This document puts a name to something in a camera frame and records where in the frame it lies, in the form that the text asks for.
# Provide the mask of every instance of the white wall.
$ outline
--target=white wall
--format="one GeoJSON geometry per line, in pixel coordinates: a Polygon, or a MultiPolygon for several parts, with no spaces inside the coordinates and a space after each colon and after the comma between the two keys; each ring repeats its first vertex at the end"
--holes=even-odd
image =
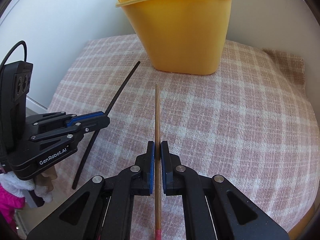
{"type": "Polygon", "coordinates": [[[320,26],[303,0],[233,0],[227,39],[303,57],[306,94],[320,124],[320,26]]]}
{"type": "MultiPolygon", "coordinates": [[[[88,40],[134,33],[115,3],[116,0],[19,0],[0,25],[0,59],[17,41],[25,40],[27,61],[34,64],[28,96],[48,107],[57,85],[88,40]]],[[[8,62],[21,59],[22,48],[8,62]]]]}

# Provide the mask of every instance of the baseboard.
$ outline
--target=baseboard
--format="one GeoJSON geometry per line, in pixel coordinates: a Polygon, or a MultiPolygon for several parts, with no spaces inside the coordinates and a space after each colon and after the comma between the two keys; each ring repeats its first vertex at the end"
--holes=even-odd
{"type": "Polygon", "coordinates": [[[36,112],[37,114],[44,114],[47,112],[47,108],[45,108],[44,106],[41,106],[36,101],[29,98],[28,96],[26,100],[26,107],[36,112]]]}

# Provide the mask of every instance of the silver screw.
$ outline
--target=silver screw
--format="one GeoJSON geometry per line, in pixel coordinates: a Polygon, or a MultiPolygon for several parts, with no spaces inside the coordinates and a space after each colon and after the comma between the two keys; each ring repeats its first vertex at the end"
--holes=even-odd
{"type": "Polygon", "coordinates": [[[140,171],[140,167],[137,166],[137,165],[134,165],[134,166],[132,166],[132,167],[130,168],[130,171],[132,171],[132,172],[138,172],[138,171],[140,171]]]}
{"type": "Polygon", "coordinates": [[[186,168],[185,168],[185,166],[183,166],[183,165],[178,165],[178,166],[176,167],[176,170],[177,170],[177,171],[180,171],[180,172],[184,172],[184,171],[186,170],[186,168]]]}
{"type": "Polygon", "coordinates": [[[93,181],[94,183],[100,183],[100,182],[102,181],[102,177],[101,177],[101,176],[94,176],[94,177],[92,178],[92,181],[93,181]]]}
{"type": "Polygon", "coordinates": [[[221,175],[216,175],[216,176],[214,176],[214,180],[216,182],[223,182],[224,181],[224,177],[222,177],[221,175]]]}

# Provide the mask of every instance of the pink and white plaid fabric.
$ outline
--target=pink and white plaid fabric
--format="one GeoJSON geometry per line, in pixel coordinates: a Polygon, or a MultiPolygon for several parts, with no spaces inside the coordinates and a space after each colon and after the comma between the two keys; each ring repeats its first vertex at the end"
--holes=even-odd
{"type": "MultiPolygon", "coordinates": [[[[79,185],[94,175],[117,175],[145,153],[148,140],[154,140],[158,83],[161,139],[170,152],[201,175],[224,175],[285,230],[297,224],[316,197],[320,177],[319,131],[304,93],[303,60],[226,41],[217,72],[197,76],[155,70],[136,35],[89,41],[49,111],[105,111],[138,60],[79,185]]],[[[56,165],[55,183],[68,196],[90,136],[56,165]]],[[[164,196],[162,225],[163,239],[185,239],[180,197],[164,196]]],[[[154,198],[136,197],[131,239],[153,237],[154,198]]]]}

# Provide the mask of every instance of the yellow container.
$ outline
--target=yellow container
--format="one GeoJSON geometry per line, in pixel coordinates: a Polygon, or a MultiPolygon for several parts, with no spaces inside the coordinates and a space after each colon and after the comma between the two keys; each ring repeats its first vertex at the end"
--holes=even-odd
{"type": "Polygon", "coordinates": [[[208,75],[220,62],[231,0],[118,0],[154,68],[208,75]]]}

